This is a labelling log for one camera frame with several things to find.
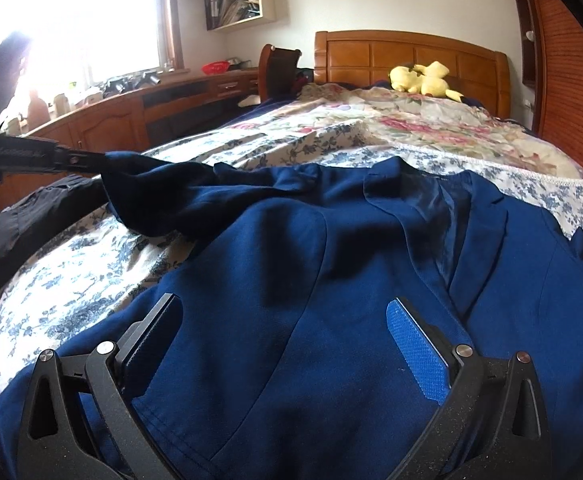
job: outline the clutter on desk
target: clutter on desk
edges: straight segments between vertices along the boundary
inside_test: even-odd
[[[242,60],[239,57],[230,57],[227,62],[229,63],[229,70],[240,70]]]
[[[65,94],[58,94],[53,98],[53,105],[56,110],[56,117],[62,117],[71,111],[71,105],[69,104],[69,99]]]
[[[72,110],[78,110],[78,108],[83,108],[102,101],[102,91],[97,86],[92,86],[84,92],[80,92],[75,101],[70,101],[72,105]]]
[[[31,89],[29,98],[31,101],[27,109],[27,124],[29,125],[29,131],[33,131],[48,123],[51,120],[51,116],[49,115],[49,105],[39,97],[37,90]]]
[[[20,117],[14,117],[7,123],[7,134],[11,136],[19,136],[22,134],[22,126],[20,125]]]
[[[107,99],[107,97],[146,88],[147,86],[155,86],[160,84],[160,81],[160,76],[156,70],[143,72],[141,75],[115,77],[109,79],[102,86],[102,97]]]
[[[230,66],[231,63],[228,61],[216,61],[214,63],[209,63],[202,67],[202,71],[206,75],[223,74],[227,70],[229,70]]]

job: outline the bed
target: bed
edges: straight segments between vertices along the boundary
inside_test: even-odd
[[[433,60],[451,69],[452,88],[484,108],[382,84],[361,88],[386,80],[397,64]],[[306,162],[368,167],[398,155],[431,173],[476,171],[503,192],[550,210],[568,236],[583,227],[582,168],[519,124],[497,119],[506,119],[510,107],[504,54],[407,32],[318,32],[315,73],[315,83],[297,99],[264,104],[263,115],[147,154],[244,170]],[[260,86],[268,76],[264,70]],[[50,241],[0,295],[0,392],[43,349],[125,308],[182,264],[194,244],[176,233],[146,238],[130,232],[106,208]]]

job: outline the black clamp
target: black clamp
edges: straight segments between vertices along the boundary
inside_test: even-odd
[[[549,424],[530,355],[517,352],[507,361],[481,357],[468,345],[453,348],[409,301],[398,302],[443,359],[451,389],[387,480],[549,480]],[[458,446],[466,448],[464,458],[447,470]]]
[[[129,479],[104,462],[80,393],[94,396],[131,478],[180,479],[119,390],[125,365],[170,308],[182,311],[178,297],[165,294],[117,344],[104,341],[91,354],[60,358],[53,350],[45,350],[39,355],[18,436],[18,480]]]
[[[467,345],[452,348],[436,327],[419,319],[408,301],[399,303],[443,359],[451,389],[387,480],[549,480],[547,415],[529,354],[518,352],[507,361],[483,358]],[[132,378],[130,358],[143,351],[146,336],[173,308],[182,316],[178,298],[164,295],[117,344],[102,342],[91,354],[40,354],[22,415],[18,480],[181,479],[120,391]],[[163,343],[168,347],[173,337],[167,339]],[[161,359],[159,352],[145,349],[143,366],[144,356],[153,365]],[[94,397],[131,476],[103,461],[80,393]]]

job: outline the chair backrest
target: chair backrest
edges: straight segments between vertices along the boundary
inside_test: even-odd
[[[298,61],[302,56],[299,50],[286,50],[266,44],[258,63],[258,93],[260,102],[286,95],[296,81]]]

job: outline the navy blue blazer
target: navy blue blazer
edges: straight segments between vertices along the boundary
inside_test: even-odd
[[[177,294],[184,319],[174,342],[128,396],[185,478],[386,478],[438,407],[389,333],[396,297],[454,345],[505,359],[528,351],[555,474],[574,463],[583,448],[581,230],[567,240],[548,211],[475,173],[436,176],[400,158],[251,172],[111,160],[119,171],[104,183],[130,229],[178,230],[198,243],[60,353],[116,340],[164,293]],[[12,476],[30,375],[0,395],[0,462]]]

